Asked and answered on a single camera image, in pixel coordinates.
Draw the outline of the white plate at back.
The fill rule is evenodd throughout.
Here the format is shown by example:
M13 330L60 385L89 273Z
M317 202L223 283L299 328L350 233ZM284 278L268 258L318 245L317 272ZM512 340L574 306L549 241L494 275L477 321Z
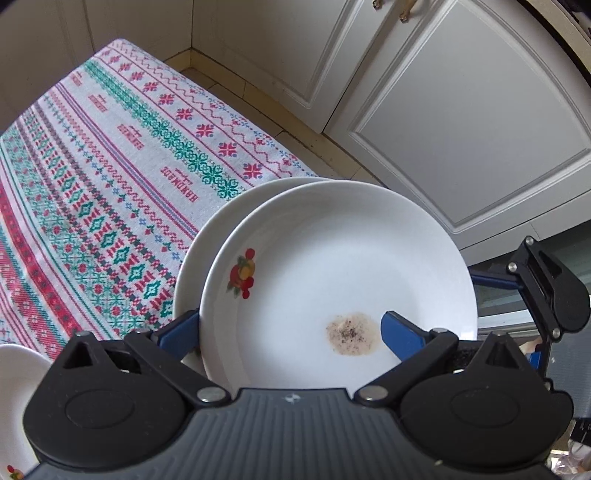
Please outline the white plate at back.
M51 362L14 344L3 344L0 354L1 478L23 479L38 464L24 432L23 416Z

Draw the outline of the patterned tablecloth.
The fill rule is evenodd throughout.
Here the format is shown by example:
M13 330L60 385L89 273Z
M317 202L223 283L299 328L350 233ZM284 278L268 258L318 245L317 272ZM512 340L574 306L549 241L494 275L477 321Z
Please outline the patterned tablecloth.
M308 175L270 134L117 39L1 137L1 340L55 358L172 317L181 262L214 213Z

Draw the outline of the white plate with stain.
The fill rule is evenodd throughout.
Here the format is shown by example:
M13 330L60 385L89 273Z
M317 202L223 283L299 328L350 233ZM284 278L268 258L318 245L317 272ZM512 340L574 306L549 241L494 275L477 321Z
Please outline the white plate with stain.
M378 186L293 188L247 215L214 258L199 307L205 372L231 392L356 391L398 364L380 334L389 311L476 338L473 284L447 232Z

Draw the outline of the large white plate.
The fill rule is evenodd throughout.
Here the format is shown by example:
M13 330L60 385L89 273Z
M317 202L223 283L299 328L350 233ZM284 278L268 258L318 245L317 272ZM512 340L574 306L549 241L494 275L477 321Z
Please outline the large white plate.
M173 317L199 306L205 279L217 252L233 229L250 212L273 196L318 181L325 181L325 178L294 177L273 180L239 194L221 207L199 230L185 254L176 278Z

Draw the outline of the white kitchen cabinets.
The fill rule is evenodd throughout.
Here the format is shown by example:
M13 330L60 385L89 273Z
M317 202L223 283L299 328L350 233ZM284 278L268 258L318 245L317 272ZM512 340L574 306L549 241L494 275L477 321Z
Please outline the white kitchen cabinets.
M2 121L117 38L324 134L469 263L590 221L590 43L555 1L5 1Z

